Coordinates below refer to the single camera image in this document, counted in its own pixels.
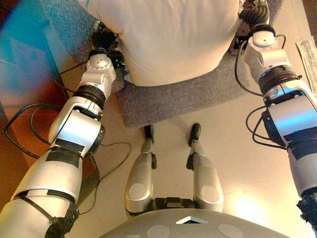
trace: brown wall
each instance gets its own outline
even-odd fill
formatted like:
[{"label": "brown wall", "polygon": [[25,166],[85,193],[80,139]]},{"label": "brown wall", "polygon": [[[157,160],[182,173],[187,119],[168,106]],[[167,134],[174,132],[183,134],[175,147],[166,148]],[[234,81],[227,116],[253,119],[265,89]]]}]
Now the brown wall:
[{"label": "brown wall", "polygon": [[303,0],[312,36],[317,35],[317,0]]},{"label": "brown wall", "polygon": [[28,170],[22,152],[17,150],[3,133],[6,123],[7,119],[0,104],[0,210],[10,200]]}]

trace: black tape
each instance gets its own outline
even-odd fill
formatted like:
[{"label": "black tape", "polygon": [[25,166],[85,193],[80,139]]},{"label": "black tape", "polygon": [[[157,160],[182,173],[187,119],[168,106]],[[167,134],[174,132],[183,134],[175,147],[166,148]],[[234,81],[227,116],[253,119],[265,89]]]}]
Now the black tape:
[{"label": "black tape", "polygon": [[81,156],[79,154],[72,151],[68,151],[59,147],[54,147],[51,149],[49,155],[46,158],[46,161],[64,162],[78,168],[80,157]]},{"label": "black tape", "polygon": [[56,139],[55,144],[63,147],[66,150],[70,150],[75,153],[82,152],[85,148],[85,146],[82,146],[67,140],[58,139],[58,138]]},{"label": "black tape", "polygon": [[317,153],[317,127],[295,131],[284,138],[296,160]]},{"label": "black tape", "polygon": [[251,37],[251,36],[253,36],[253,34],[254,33],[256,33],[256,32],[258,32],[258,31],[269,31],[269,32],[272,32],[273,33],[273,35],[275,36],[275,30],[274,30],[274,28],[273,27],[271,27],[270,25],[259,25],[259,26],[255,26],[255,27],[253,27],[254,25],[252,24],[252,23],[248,23],[251,27],[252,27],[252,29],[251,29],[251,31],[250,31],[250,33],[249,33],[249,36]]},{"label": "black tape", "polygon": [[317,187],[311,187],[309,189],[306,189],[304,192],[302,192],[301,197],[306,197],[314,193],[317,194]]},{"label": "black tape", "polygon": [[278,133],[276,125],[274,124],[274,121],[268,109],[262,113],[262,120],[264,122],[264,127],[271,141],[273,141],[276,144],[279,144],[280,146],[285,146],[284,141]]},{"label": "black tape", "polygon": [[288,65],[279,65],[267,70],[259,79],[259,87],[264,95],[271,88],[284,82],[299,80]]},{"label": "black tape", "polygon": [[72,198],[72,201],[69,203],[69,207],[66,211],[65,217],[52,217],[47,211],[45,211],[42,207],[40,207],[38,204],[33,202],[31,199],[26,197],[26,193],[18,195],[15,199],[21,199],[27,203],[29,203],[32,207],[34,207],[36,210],[38,210],[40,213],[42,213],[51,223],[49,226],[45,238],[61,238],[64,237],[64,235],[68,232],[70,232],[70,229],[73,227],[74,222],[79,217],[79,211],[77,208],[77,205],[74,203],[74,199]]},{"label": "black tape", "polygon": [[92,85],[83,85],[80,86],[76,92],[73,94],[73,97],[82,97],[86,98],[94,103],[96,103],[101,109],[104,108],[106,97],[102,90]]}]

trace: paper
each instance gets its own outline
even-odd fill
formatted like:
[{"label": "paper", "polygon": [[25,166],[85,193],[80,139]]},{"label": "paper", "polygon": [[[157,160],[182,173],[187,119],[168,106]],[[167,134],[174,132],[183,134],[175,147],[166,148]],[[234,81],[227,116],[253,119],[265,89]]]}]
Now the paper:
[{"label": "paper", "polygon": [[317,96],[317,49],[313,36],[296,43],[312,92]]}]

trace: beige floor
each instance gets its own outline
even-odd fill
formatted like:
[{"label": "beige floor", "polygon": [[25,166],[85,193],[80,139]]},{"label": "beige floor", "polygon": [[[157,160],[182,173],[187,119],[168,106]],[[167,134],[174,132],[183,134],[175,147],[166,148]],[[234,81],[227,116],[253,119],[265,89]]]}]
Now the beige floor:
[{"label": "beige floor", "polygon": [[[302,2],[285,0],[274,27],[278,34],[287,36],[285,49],[294,71],[305,75],[295,46],[296,41],[310,36]],[[62,47],[57,42],[51,42],[51,45],[53,51],[58,48],[59,53],[55,53],[55,57],[60,70],[71,66],[63,55]],[[76,85],[80,75],[80,70],[66,75],[66,85]],[[158,168],[153,172],[155,197],[192,198],[192,172],[185,169],[190,150],[186,136],[191,125],[199,122],[203,128],[201,144],[217,167],[222,183],[224,212],[291,238],[313,238],[310,225],[301,220],[301,212],[296,207],[299,197],[286,152],[253,143],[244,126],[248,112],[262,104],[260,98],[245,95],[234,101],[155,123],[158,159]],[[251,121],[253,124],[259,115]],[[94,209],[79,217],[67,238],[96,238],[127,220],[123,200],[125,183],[143,142],[142,131],[124,126],[114,95],[106,104],[102,122],[107,131],[104,143],[126,141],[132,144],[133,150],[127,162],[101,182]],[[115,167],[127,151],[124,145],[100,148],[96,158],[101,173],[106,174]],[[87,210],[92,201],[91,194],[80,210]]]}]

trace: gray mat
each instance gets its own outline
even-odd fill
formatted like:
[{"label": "gray mat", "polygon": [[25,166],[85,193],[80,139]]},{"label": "gray mat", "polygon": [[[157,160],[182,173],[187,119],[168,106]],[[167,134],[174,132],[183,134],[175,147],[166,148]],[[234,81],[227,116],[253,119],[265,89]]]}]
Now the gray mat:
[{"label": "gray mat", "polygon": [[[127,82],[117,92],[126,126],[149,125],[244,95],[234,80],[234,63],[235,57],[226,53],[215,70],[194,79],[157,87],[138,87]],[[240,62],[240,81],[248,86],[247,71],[242,68]]]},{"label": "gray mat", "polygon": [[270,25],[274,24],[278,13],[281,11],[281,8],[284,4],[284,0],[266,0],[268,9],[269,9],[269,23]]},{"label": "gray mat", "polygon": [[75,0],[41,0],[51,26],[76,63],[87,60],[92,25],[96,21]]}]

